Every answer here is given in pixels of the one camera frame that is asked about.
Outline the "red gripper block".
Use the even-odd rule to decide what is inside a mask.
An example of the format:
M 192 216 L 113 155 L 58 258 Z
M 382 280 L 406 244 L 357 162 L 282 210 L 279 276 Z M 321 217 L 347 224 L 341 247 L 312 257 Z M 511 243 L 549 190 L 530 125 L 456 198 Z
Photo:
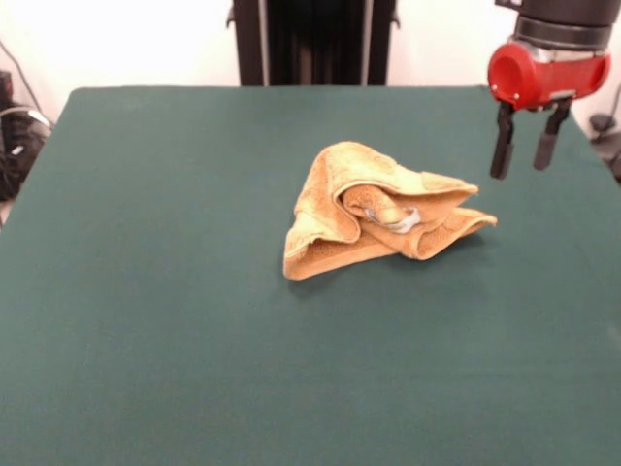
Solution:
M 487 79 L 492 96 L 499 102 L 498 138 L 490 176 L 503 180 L 512 151 L 515 110 L 536 109 L 564 99 L 581 99 L 599 90 L 611 69 L 608 51 L 547 50 L 522 42 L 500 46 L 490 58 Z M 533 166 L 549 167 L 570 104 L 557 104 L 539 136 Z

